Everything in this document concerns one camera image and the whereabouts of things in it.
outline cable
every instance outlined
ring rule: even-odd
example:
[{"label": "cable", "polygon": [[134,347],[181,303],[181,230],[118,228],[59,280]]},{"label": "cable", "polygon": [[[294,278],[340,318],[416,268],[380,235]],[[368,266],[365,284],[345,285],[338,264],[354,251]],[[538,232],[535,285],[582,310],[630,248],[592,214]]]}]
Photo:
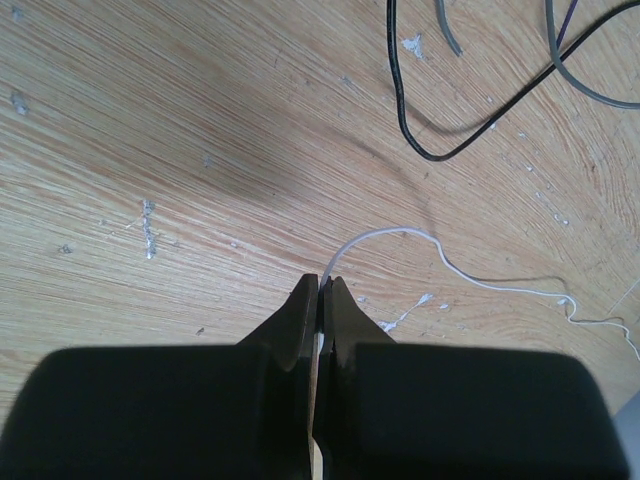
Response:
[{"label": "cable", "polygon": [[540,297],[560,298],[560,302],[558,302],[559,305],[562,305],[562,304],[564,304],[566,302],[571,303],[571,306],[573,307],[573,309],[571,310],[571,312],[567,316],[567,321],[569,323],[571,323],[573,325],[582,325],[582,326],[609,325],[611,327],[616,327],[616,328],[621,329],[622,331],[624,331],[625,340],[627,341],[627,343],[629,345],[631,345],[631,348],[633,348],[633,351],[635,352],[636,357],[638,358],[638,361],[640,361],[640,352],[638,351],[638,347],[636,347],[635,343],[633,343],[633,340],[631,340],[631,332],[624,325],[620,325],[619,323],[609,322],[607,320],[574,320],[573,316],[575,315],[576,311],[578,310],[578,304],[577,304],[577,302],[574,300],[574,298],[572,296],[566,295],[564,293],[543,292],[543,291],[540,291],[540,290],[531,290],[531,289],[528,289],[528,288],[498,287],[496,285],[489,285],[488,283],[480,282],[480,281],[476,280],[475,278],[469,276],[468,274],[464,273],[462,270],[460,270],[458,267],[456,267],[454,264],[452,264],[447,259],[447,256],[444,253],[444,249],[442,248],[442,244],[440,243],[440,240],[438,240],[436,237],[434,237],[432,235],[429,235],[424,230],[421,230],[421,229],[415,228],[415,227],[380,228],[378,230],[370,230],[368,232],[362,233],[362,234],[358,235],[357,237],[349,240],[347,243],[345,243],[336,252],[336,254],[333,256],[333,258],[331,259],[331,261],[327,265],[327,268],[324,270],[324,273],[322,274],[322,279],[320,280],[320,290],[322,290],[322,288],[324,288],[324,286],[326,285],[327,281],[329,280],[329,276],[331,275],[331,272],[333,271],[333,268],[335,267],[335,265],[338,262],[338,260],[340,260],[340,257],[342,257],[342,255],[344,255],[351,247],[355,246],[356,244],[358,244],[358,243],[360,243],[363,240],[366,240],[368,238],[377,237],[378,235],[386,235],[386,234],[389,234],[389,233],[413,233],[415,235],[419,235],[419,236],[429,240],[431,243],[433,243],[436,246],[436,248],[438,249],[438,254],[440,254],[440,259],[442,260],[442,263],[444,263],[444,265],[449,270],[454,272],[456,275],[464,278],[466,281],[471,282],[474,285],[477,285],[478,287],[487,288],[489,290],[495,290],[495,291],[498,291],[498,292],[528,293],[528,294],[531,294],[531,295],[538,295]]},{"label": "cable", "polygon": [[436,14],[438,16],[440,30],[442,30],[442,34],[451,47],[451,50],[453,50],[453,53],[455,53],[456,56],[462,56],[460,44],[456,41],[456,37],[453,36],[453,32],[449,28],[449,23],[447,22],[447,12],[444,7],[444,0],[436,0]]},{"label": "cable", "polygon": [[569,10],[567,10],[567,15],[564,17],[564,22],[562,22],[562,27],[560,27],[560,33],[558,33],[558,38],[556,39],[556,45],[560,48],[562,45],[562,40],[564,39],[564,34],[567,33],[567,28],[569,27],[569,22],[571,21],[571,17],[573,17],[573,12],[578,5],[578,0],[571,0],[571,4],[569,5]]},{"label": "cable", "polygon": [[[616,15],[628,10],[632,7],[640,5],[640,0],[634,0],[624,3],[618,7],[613,8],[609,12],[605,13],[602,17],[596,20],[590,27],[588,27],[578,39],[571,44],[571,46],[560,56],[562,61],[569,58],[569,56],[575,52],[575,50],[582,45],[582,43],[589,38],[596,30],[602,25],[611,20]],[[544,79],[546,79],[556,69],[556,65],[550,65],[540,74],[538,74],[533,80],[525,85],[511,100],[505,103],[498,111],[496,111],[473,135],[467,138],[460,145],[455,147],[448,153],[442,155],[436,155],[426,151],[415,139],[409,130],[407,124],[406,107],[404,103],[404,86],[402,84],[402,74],[400,72],[400,63],[398,61],[398,45],[396,42],[396,12],[397,0],[387,0],[387,52],[389,55],[389,67],[391,68],[391,76],[393,77],[393,85],[396,95],[396,106],[398,110],[398,124],[402,135],[407,140],[411,148],[413,148],[421,157],[431,162],[443,162],[455,157],[458,153],[463,151],[473,142],[475,142],[480,135],[487,131],[491,125],[497,122],[505,113],[513,108],[520,100],[522,100],[531,90],[536,88]]]},{"label": "cable", "polygon": [[545,12],[547,17],[547,40],[549,42],[549,53],[551,53],[551,59],[553,60],[553,64],[558,69],[560,75],[564,77],[564,79],[569,82],[569,84],[574,87],[579,92],[584,93],[588,97],[597,100],[598,102],[604,103],[605,105],[610,105],[612,107],[617,108],[626,108],[626,109],[640,109],[640,103],[637,102],[623,102],[621,100],[616,100],[614,98],[606,97],[595,90],[590,89],[576,77],[574,77],[569,70],[562,64],[562,60],[560,58],[560,52],[558,52],[558,46],[556,45],[555,39],[555,30],[556,26],[553,20],[553,0],[545,0]]}]

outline gray wire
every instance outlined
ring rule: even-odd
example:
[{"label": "gray wire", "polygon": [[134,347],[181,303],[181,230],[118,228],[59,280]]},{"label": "gray wire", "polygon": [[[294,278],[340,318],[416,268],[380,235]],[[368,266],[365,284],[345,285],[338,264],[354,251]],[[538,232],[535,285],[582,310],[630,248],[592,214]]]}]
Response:
[{"label": "gray wire", "polygon": [[453,32],[449,28],[449,24],[447,23],[447,14],[444,9],[444,0],[436,0],[436,13],[438,15],[438,23],[440,24],[440,30],[442,30],[442,34],[444,35],[445,40],[458,57],[462,55],[462,49],[460,45],[456,41],[453,36]]},{"label": "gray wire", "polygon": [[569,70],[562,64],[562,59],[560,58],[560,52],[558,52],[558,46],[556,44],[556,25],[553,21],[553,0],[545,0],[545,11],[547,17],[547,40],[549,42],[549,53],[551,53],[551,59],[553,60],[553,64],[560,72],[560,75],[564,77],[564,79],[571,84],[572,87],[576,88],[578,91],[584,93],[588,97],[597,100],[598,102],[602,102],[606,105],[610,105],[612,107],[617,108],[627,108],[627,109],[640,109],[640,103],[635,102],[623,102],[621,100],[615,100],[613,98],[605,97],[604,95],[591,90],[585,84],[580,82],[576,77],[574,77]]}]

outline purple wire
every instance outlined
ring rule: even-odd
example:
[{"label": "purple wire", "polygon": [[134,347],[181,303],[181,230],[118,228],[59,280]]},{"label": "purple wire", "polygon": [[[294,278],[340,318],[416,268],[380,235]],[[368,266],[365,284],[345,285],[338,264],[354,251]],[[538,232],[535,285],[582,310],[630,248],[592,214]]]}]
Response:
[{"label": "purple wire", "polygon": [[564,34],[567,32],[567,27],[569,26],[569,20],[573,16],[573,11],[576,9],[576,5],[578,4],[578,0],[571,0],[571,5],[569,5],[569,10],[567,10],[567,16],[564,17],[564,22],[562,22],[562,28],[560,28],[560,33],[558,34],[558,39],[556,40],[556,45],[560,48],[560,44],[562,43],[562,39],[564,38]]}]

